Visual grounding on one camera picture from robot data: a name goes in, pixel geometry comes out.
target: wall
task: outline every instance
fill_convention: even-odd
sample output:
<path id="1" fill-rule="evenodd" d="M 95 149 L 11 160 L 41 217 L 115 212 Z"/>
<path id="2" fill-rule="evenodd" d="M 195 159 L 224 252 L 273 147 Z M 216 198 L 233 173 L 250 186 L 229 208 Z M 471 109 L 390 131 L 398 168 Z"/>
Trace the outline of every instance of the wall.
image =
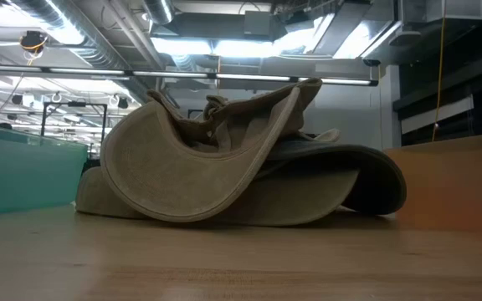
<path id="1" fill-rule="evenodd" d="M 377 87 L 324 85 L 305 111 L 304 132 L 320 134 L 336 128 L 341 131 L 341 143 L 366 145 L 378 150 L 401 146 L 399 122 L 392 111 L 392 102 L 399 98 L 399 70 L 397 66 L 388 66 L 383 71 L 386 72 Z M 171 91 L 183 116 L 187 116 L 189 109 L 203 109 L 205 96 L 216 93 L 216 90 Z M 230 89 L 219 93 L 229 99 L 254 96 L 253 91 L 246 90 Z"/>

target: beige hat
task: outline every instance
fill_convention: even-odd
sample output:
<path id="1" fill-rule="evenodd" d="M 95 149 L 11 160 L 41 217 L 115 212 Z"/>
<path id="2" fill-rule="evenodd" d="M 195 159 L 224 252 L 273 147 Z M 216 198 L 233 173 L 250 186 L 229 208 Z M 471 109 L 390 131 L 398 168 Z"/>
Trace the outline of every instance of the beige hat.
<path id="1" fill-rule="evenodd" d="M 104 178 L 108 182 L 110 180 L 110 187 L 114 187 L 112 191 L 116 192 L 118 202 L 127 202 L 147 216 L 174 222 L 190 222 L 213 217 L 213 220 L 220 222 L 287 226 L 312 222 L 326 216 L 340 205 L 370 214 L 387 214 L 398 210 L 403 205 L 406 188 L 400 170 L 386 155 L 364 146 L 335 143 L 340 135 L 339 130 L 329 130 L 315 139 L 299 132 L 299 128 L 303 125 L 302 111 L 315 96 L 314 91 L 319 89 L 316 79 L 302 84 L 288 86 L 255 98 L 250 100 L 252 103 L 244 101 L 228 104 L 220 97 L 209 97 L 208 101 L 212 108 L 208 106 L 205 110 L 204 122 L 184 120 L 160 95 L 151 93 L 150 96 L 158 99 L 162 105 L 156 103 L 145 105 L 138 111 L 145 112 L 142 114 L 145 114 L 146 118 L 138 115 L 137 119 L 134 116 L 135 113 L 132 113 L 127 119 L 132 121 L 131 127 L 126 125 L 127 129 L 122 128 L 125 130 L 118 132 L 115 127 L 113 131 L 118 134 L 113 135 L 114 133 L 111 132 L 108 136 L 106 140 L 108 143 L 104 144 L 102 150 Z M 269 97 L 275 97 L 275 100 L 269 101 L 270 106 L 274 108 L 284 101 L 282 99 L 276 102 L 277 99 L 284 98 L 285 95 L 291 97 L 295 95 L 295 90 L 299 91 L 296 96 L 296 105 L 288 113 L 288 121 L 282 125 L 279 140 L 270 138 L 270 136 L 276 136 L 275 133 L 272 135 L 265 130 L 248 130 L 251 128 L 249 125 L 254 129 L 268 129 L 269 126 L 274 125 L 278 131 L 280 125 L 277 125 L 276 121 L 269 124 L 267 122 L 269 117 L 265 117 L 272 116 L 274 109 L 271 109 L 271 114 L 265 114 L 269 108 L 265 109 L 261 103 L 269 101 L 267 100 Z M 224 113 L 228 107 L 231 109 L 231 106 L 236 104 L 245 106 L 246 110 L 234 111 L 241 112 L 240 115 L 232 115 L 232 111 Z M 148 125 L 151 121 L 159 119 L 158 112 L 167 120 L 160 124 L 161 131 Z M 244 115 L 250 112 L 252 114 L 248 117 Z M 280 109 L 278 114 L 282 115 L 283 112 L 284 109 Z M 258 113 L 263 113 L 261 114 L 263 117 L 252 117 L 259 116 Z M 205 133 L 202 137 L 198 136 L 200 126 L 207 126 L 206 122 L 214 121 L 220 124 L 214 131 L 214 135 L 209 136 Z M 228 126 L 228 130 L 221 128 L 224 125 Z M 158 135 L 164 133 L 165 128 L 172 130 L 168 133 L 177 138 L 175 141 L 179 142 L 176 144 L 178 148 L 172 148 L 173 142 L 165 138 L 169 135 Z M 255 131 L 263 132 L 260 140 L 251 138 Z M 121 138 L 115 143 L 111 137 Z M 156 145 L 150 145 L 151 140 L 155 141 Z M 268 147 L 267 141 L 273 141 L 271 151 L 254 151 L 254 147 L 259 147 L 260 150 L 262 145 Z M 224 150 L 232 149 L 231 145 L 243 143 L 249 145 L 244 148 L 244 154 L 247 156 L 238 158 L 238 156 L 226 155 L 228 152 Z M 112 157 L 109 156 L 110 153 L 105 152 L 109 145 L 113 148 L 111 153 L 115 154 Z M 193 156 L 185 155 L 187 149 L 192 151 Z M 262 165 L 260 162 L 262 159 L 259 156 L 263 155 L 266 162 Z M 233 159 L 237 162 L 244 160 L 246 163 L 245 165 L 234 164 Z M 194 166 L 194 161 L 199 161 L 200 170 L 194 167 L 187 172 L 187 164 Z M 259 164 L 258 174 L 251 171 L 249 178 L 241 180 L 234 178 L 235 181 L 240 181 L 237 184 L 234 183 L 230 173 L 245 171 L 249 165 L 254 164 L 254 161 L 258 161 Z M 122 175 L 113 180 L 109 176 L 112 171 Z M 97 175 L 96 181 L 101 181 L 100 175 Z M 206 181 L 202 181 L 201 175 L 204 175 Z M 163 215 L 165 212 L 172 215 L 173 212 L 183 210 L 186 204 L 195 202 L 203 208 L 209 208 L 210 203 L 215 204 L 216 200 L 213 198 L 216 198 L 218 193 L 225 196 L 224 186 L 217 185 L 217 183 L 224 183 L 224 178 L 229 180 L 225 181 L 228 186 L 237 185 L 238 189 L 235 196 L 221 198 L 222 201 L 216 205 L 220 207 L 219 209 L 213 208 L 212 211 L 201 213 L 198 218 L 164 217 L 157 214 L 159 211 L 157 203 L 166 208 L 161 212 Z M 83 177 L 80 189 L 87 186 L 87 181 L 92 180 L 89 177 Z M 162 194 L 157 193 L 163 189 L 170 189 L 167 197 L 161 197 Z M 92 195 L 88 197 L 90 202 L 95 198 Z M 116 212 L 110 207 L 116 208 L 116 206 L 113 202 L 104 202 L 104 209 L 110 213 L 109 215 Z M 120 211 L 119 216 L 127 217 L 127 215 L 128 212 Z"/>
<path id="2" fill-rule="evenodd" d="M 301 112 L 320 87 L 319 79 L 308 79 L 252 100 L 211 97 L 204 121 L 183 119 L 151 91 L 151 102 L 105 139 L 104 179 L 149 217 L 193 222 L 215 216 L 249 186 L 279 137 L 298 132 Z"/>
<path id="3" fill-rule="evenodd" d="M 107 217 L 147 218 L 125 204 L 110 189 L 99 167 L 92 167 L 81 176 L 75 210 Z"/>

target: light fixture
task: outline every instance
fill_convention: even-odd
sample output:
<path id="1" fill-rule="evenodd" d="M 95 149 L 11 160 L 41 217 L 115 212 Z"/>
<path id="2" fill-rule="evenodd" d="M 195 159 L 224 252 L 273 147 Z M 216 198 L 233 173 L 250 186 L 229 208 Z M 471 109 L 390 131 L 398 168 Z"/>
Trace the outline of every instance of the light fixture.
<path id="1" fill-rule="evenodd" d="M 299 81 L 307 80 L 308 78 L 299 78 Z M 351 84 L 351 85 L 370 85 L 371 80 L 363 79 L 328 79 L 322 78 L 323 84 Z"/>
<path id="2" fill-rule="evenodd" d="M 214 54 L 230 58 L 268 58 L 279 53 L 271 42 L 223 40 L 218 42 Z"/>
<path id="3" fill-rule="evenodd" d="M 157 52 L 170 55 L 210 54 L 207 40 L 190 38 L 151 38 Z"/>
<path id="4" fill-rule="evenodd" d="M 381 44 L 387 39 L 389 38 L 392 33 L 394 33 L 398 28 L 401 27 L 401 21 L 397 21 L 395 22 L 395 24 L 393 24 L 393 26 L 390 27 L 390 29 L 388 29 L 386 31 L 386 33 L 384 33 L 379 39 L 377 39 L 375 41 L 375 43 L 373 43 L 366 51 L 364 51 L 362 54 L 360 54 L 360 56 L 362 58 L 365 58 L 367 57 L 371 52 L 373 52 L 373 50 L 377 49 L 379 46 L 381 46 Z"/>
<path id="5" fill-rule="evenodd" d="M 332 20 L 334 19 L 335 14 L 334 13 L 329 13 L 324 17 L 319 17 L 316 20 L 314 20 L 314 26 L 316 28 L 314 32 L 314 36 L 312 37 L 311 41 L 306 44 L 305 51 L 304 53 L 311 53 L 314 51 L 315 47 L 317 44 L 321 41 L 321 38 L 323 38 L 323 34 L 325 34 L 326 30 L 328 27 L 331 25 Z"/>
<path id="6" fill-rule="evenodd" d="M 21 125 L 15 124 L 13 125 L 16 129 L 31 129 L 31 130 L 40 130 L 42 129 L 41 125 Z M 44 127 L 46 130 L 75 130 L 75 131 L 83 131 L 87 133 L 101 133 L 101 127 L 97 126 L 77 126 L 77 125 L 46 125 Z M 112 128 L 105 128 L 105 133 L 109 133 Z"/>
<path id="7" fill-rule="evenodd" d="M 109 105 L 112 107 L 116 107 L 118 105 L 118 102 L 119 102 L 119 97 L 117 94 L 114 94 L 109 98 Z"/>
<path id="8" fill-rule="evenodd" d="M 52 105 L 49 105 L 49 106 L 48 106 L 48 109 L 50 109 L 52 112 L 53 112 L 53 111 L 57 111 L 57 112 L 59 112 L 60 114 L 66 114 L 66 113 L 68 113 L 67 111 L 65 111 L 65 110 L 63 110 L 63 109 L 55 108 L 55 107 L 52 106 Z"/>
<path id="9" fill-rule="evenodd" d="M 53 102 L 60 102 L 62 99 L 63 99 L 63 96 L 61 96 L 59 92 L 51 96 L 51 101 Z"/>
<path id="10" fill-rule="evenodd" d="M 63 118 L 67 121 L 69 120 L 69 121 L 72 121 L 72 122 L 80 122 L 81 121 L 80 117 L 74 116 L 74 115 L 65 115 L 65 116 L 63 116 Z"/>
<path id="11" fill-rule="evenodd" d="M 218 79 L 248 79 L 248 80 L 268 80 L 268 81 L 290 81 L 289 76 L 272 75 L 250 75 L 250 74 L 217 74 Z"/>
<path id="12" fill-rule="evenodd" d="M 5 28 L 35 28 L 38 21 L 8 5 L 0 5 L 0 26 Z"/>
<path id="13" fill-rule="evenodd" d="M 127 97 L 120 97 L 118 99 L 118 107 L 121 109 L 127 109 L 129 105 L 127 104 Z"/>
<path id="14" fill-rule="evenodd" d="M 23 103 L 23 96 L 21 94 L 15 94 L 10 100 L 15 105 L 21 105 Z"/>
<path id="15" fill-rule="evenodd" d="M 42 72 L 42 69 L 39 68 L 39 67 L 0 65 L 0 71 L 8 71 L 8 72 Z"/>
<path id="16" fill-rule="evenodd" d="M 103 70 L 103 69 L 71 69 L 71 68 L 50 68 L 51 72 L 62 74 L 104 74 L 104 75 L 123 75 L 123 70 Z"/>
<path id="17" fill-rule="evenodd" d="M 188 79 L 206 79 L 208 77 L 205 73 L 191 73 L 191 72 L 168 72 L 168 71 L 135 71 L 135 76 L 157 76 L 166 78 L 188 78 Z"/>
<path id="18" fill-rule="evenodd" d="M 281 54 L 285 50 L 301 48 L 311 41 L 314 31 L 314 28 L 310 28 L 287 33 L 284 37 L 274 41 L 274 51 L 277 54 Z"/>
<path id="19" fill-rule="evenodd" d="M 355 59 L 366 50 L 370 44 L 369 42 L 369 27 L 364 22 L 360 22 L 341 44 L 332 58 Z"/>

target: ceiling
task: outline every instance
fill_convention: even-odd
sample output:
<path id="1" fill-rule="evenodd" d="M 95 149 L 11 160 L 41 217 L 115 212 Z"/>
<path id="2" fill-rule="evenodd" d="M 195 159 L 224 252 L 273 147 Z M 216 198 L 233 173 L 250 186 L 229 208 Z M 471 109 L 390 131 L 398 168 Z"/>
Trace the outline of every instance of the ceiling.
<path id="1" fill-rule="evenodd" d="M 177 32 L 180 33 L 183 30 L 183 24 L 178 19 L 181 20 L 187 16 L 192 16 L 192 19 L 195 20 L 194 23 L 183 26 L 188 26 L 193 31 L 196 31 L 198 28 L 201 28 L 202 31 L 211 30 L 212 28 L 206 28 L 203 25 L 205 23 L 208 24 L 207 26 L 212 26 L 216 29 L 221 26 L 221 23 L 218 21 L 220 18 L 223 18 L 225 22 L 231 22 L 232 20 L 240 20 L 242 22 L 244 20 L 246 34 L 246 27 L 250 25 L 246 23 L 248 17 L 240 16 L 245 14 L 248 16 L 254 12 L 263 12 L 258 15 L 257 20 L 260 20 L 260 17 L 265 18 L 265 16 L 271 15 L 273 16 L 271 22 L 278 20 L 278 29 L 275 31 L 281 34 L 274 37 L 276 39 L 273 45 L 278 44 L 276 41 L 282 41 L 282 45 L 285 45 L 285 41 L 287 41 L 287 43 L 299 43 L 301 48 L 287 49 L 287 51 L 282 49 L 280 50 L 281 52 L 275 55 L 262 58 L 225 56 L 217 59 L 207 54 L 194 54 L 190 55 L 190 59 L 194 62 L 193 68 L 201 72 L 220 71 L 228 74 L 272 74 L 371 79 L 373 70 L 362 62 L 361 54 L 366 52 L 370 45 L 373 45 L 383 33 L 387 33 L 390 27 L 397 22 L 397 19 L 395 19 L 396 7 L 394 0 L 261 0 L 257 2 L 172 0 L 172 5 L 175 8 L 174 20 L 170 25 L 159 26 L 154 24 L 150 32 L 150 24 L 146 19 L 142 0 L 122 1 L 123 5 L 126 6 L 127 12 L 131 15 L 131 20 L 136 25 L 136 28 L 131 26 L 127 19 L 123 21 L 122 26 L 117 22 L 117 18 L 112 11 L 105 7 L 106 3 L 113 2 L 114 0 L 74 0 L 76 7 L 74 14 L 82 15 L 81 22 L 89 22 L 87 20 L 90 20 L 90 24 L 93 27 L 91 30 L 95 33 L 94 39 L 105 40 L 107 45 L 109 47 L 112 46 L 112 49 L 114 49 L 112 55 L 117 56 L 121 62 L 127 64 L 124 68 L 134 70 L 156 69 L 156 64 L 164 66 L 165 70 L 179 70 L 181 68 L 171 55 L 164 53 L 154 54 L 148 51 L 151 45 L 152 52 L 156 52 L 154 46 L 157 45 L 151 43 L 151 36 L 164 37 L 162 34 L 165 32 L 172 33 L 172 30 L 174 32 L 179 30 Z M 64 3 L 64 1 L 56 0 L 52 3 L 57 5 L 57 3 Z M 291 20 L 294 19 L 294 13 L 300 11 L 303 11 L 304 16 L 309 17 L 308 23 L 313 27 L 309 29 L 311 30 L 309 31 L 309 38 L 303 43 L 299 41 L 300 35 L 291 38 L 293 36 L 288 36 L 287 32 L 283 30 L 287 28 L 287 24 L 293 23 Z M 329 16 L 332 16 L 332 18 L 328 18 L 330 20 L 327 24 L 328 28 L 323 28 L 322 24 L 325 23 L 326 18 Z M 128 35 L 128 30 L 124 30 L 122 27 L 128 27 L 129 32 L 132 34 Z M 41 53 L 42 55 L 32 61 L 29 60 L 31 59 L 31 54 L 26 53 L 18 44 L 20 37 L 29 30 L 47 32 L 52 35 L 52 38 L 46 43 L 44 51 Z M 144 42 L 141 41 L 139 43 L 139 36 L 136 34 L 136 30 L 142 33 L 142 37 L 146 37 L 147 42 L 150 44 L 148 48 Z M 321 34 L 317 38 L 318 30 L 320 30 Z M 274 34 L 271 33 L 272 31 L 274 31 L 274 28 L 270 29 L 269 36 Z M 313 53 L 312 51 L 306 51 L 309 47 L 308 44 L 314 41 Z M 219 42 L 212 41 L 209 43 L 216 50 Z M 387 59 L 386 62 L 383 60 L 383 63 L 390 64 L 395 55 L 390 54 L 392 51 L 388 50 L 387 41 L 383 42 L 379 48 L 373 51 L 377 57 L 372 58 L 368 56 L 367 58 L 378 59 L 378 56 L 380 56 Z M 147 49 L 145 53 L 142 51 L 143 46 Z M 325 49 L 331 48 L 333 50 L 327 53 Z M 76 49 L 79 50 L 79 45 L 65 45 L 62 41 L 53 38 L 53 33 L 49 31 L 49 28 L 39 23 L 38 20 L 26 18 L 17 9 L 13 9 L 8 5 L 0 5 L 0 64 L 26 65 L 31 63 L 33 66 L 91 68 L 90 61 L 84 59 L 82 55 L 79 56 L 79 51 L 76 51 Z M 191 54 L 191 51 L 193 49 L 187 48 L 189 54 Z M 153 64 L 151 64 L 150 57 L 154 59 Z M 42 121 L 41 115 L 38 115 L 41 109 L 34 106 L 15 105 L 8 101 L 10 93 L 13 92 L 18 81 L 19 85 L 15 90 L 15 94 L 25 95 L 24 98 L 26 99 L 34 97 L 40 104 L 42 101 L 50 100 L 54 95 L 57 95 L 61 96 L 63 101 L 74 100 L 88 104 L 108 105 L 108 128 L 114 125 L 122 115 L 126 115 L 140 106 L 139 102 L 146 102 L 145 99 L 136 97 L 136 92 L 125 81 L 42 77 L 24 77 L 20 81 L 19 76 L 15 75 L 0 74 L 0 123 L 15 124 L 16 130 L 38 133 L 38 126 Z M 136 79 L 136 81 L 143 89 L 156 89 L 159 87 L 154 79 L 140 78 Z M 162 82 L 161 88 L 164 91 L 170 91 L 174 98 L 186 97 L 183 95 L 187 95 L 187 93 L 184 94 L 183 91 L 192 91 L 192 94 L 189 93 L 189 95 L 201 97 L 201 93 L 195 92 L 199 90 L 206 91 L 206 93 L 214 91 L 218 88 L 217 83 L 216 80 L 210 79 L 166 79 Z M 235 90 L 255 93 L 256 91 L 275 89 L 281 85 L 248 80 L 222 80 L 220 88 L 231 89 L 233 94 L 235 94 Z M 116 105 L 116 101 L 120 97 L 128 99 L 127 109 L 120 109 Z M 96 110 L 91 107 L 60 107 L 59 110 L 62 110 L 65 114 L 62 114 L 61 111 L 55 111 L 47 119 L 47 125 L 52 125 L 47 131 L 47 135 L 76 140 L 85 144 L 94 143 L 95 147 L 100 145 L 100 138 L 96 133 L 98 130 L 91 129 L 101 125 L 102 118 Z M 9 112 L 16 112 L 18 118 L 9 120 Z M 79 122 L 69 122 L 68 115 L 72 114 L 86 115 L 86 117 L 81 116 Z M 68 126 L 81 126 L 83 131 L 67 131 L 66 127 Z"/>

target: wooden tabletop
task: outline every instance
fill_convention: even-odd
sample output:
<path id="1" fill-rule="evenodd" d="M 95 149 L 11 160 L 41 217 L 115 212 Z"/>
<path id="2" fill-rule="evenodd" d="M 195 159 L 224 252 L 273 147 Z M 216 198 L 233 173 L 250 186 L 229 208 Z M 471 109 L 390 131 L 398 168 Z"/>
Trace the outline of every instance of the wooden tabletop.
<path id="1" fill-rule="evenodd" d="M 339 213 L 185 228 L 58 207 L 0 216 L 0 300 L 482 300 L 482 233 Z"/>

